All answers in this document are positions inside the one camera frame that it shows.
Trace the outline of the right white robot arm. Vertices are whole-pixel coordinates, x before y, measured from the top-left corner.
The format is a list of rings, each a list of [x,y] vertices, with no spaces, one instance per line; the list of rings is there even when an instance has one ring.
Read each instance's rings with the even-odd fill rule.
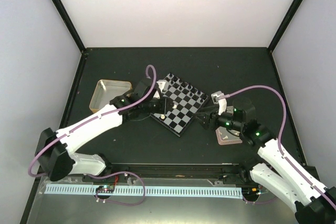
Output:
[[[205,129],[224,127],[239,133],[256,157],[243,164],[239,179],[266,187],[295,214],[298,223],[334,223],[335,187],[327,188],[303,168],[279,143],[275,135],[258,123],[249,99],[236,99],[233,112],[226,111],[226,100],[203,108],[195,118]]]

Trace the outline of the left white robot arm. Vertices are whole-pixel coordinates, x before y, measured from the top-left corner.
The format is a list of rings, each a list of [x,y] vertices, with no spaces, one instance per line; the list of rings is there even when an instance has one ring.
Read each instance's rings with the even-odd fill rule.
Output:
[[[166,114],[174,103],[163,95],[168,81],[142,79],[135,89],[114,97],[91,116],[57,131],[43,130],[35,156],[44,175],[55,182],[72,174],[89,174],[108,181],[113,174],[102,154],[80,154],[77,150],[102,133],[118,127],[141,114]]]

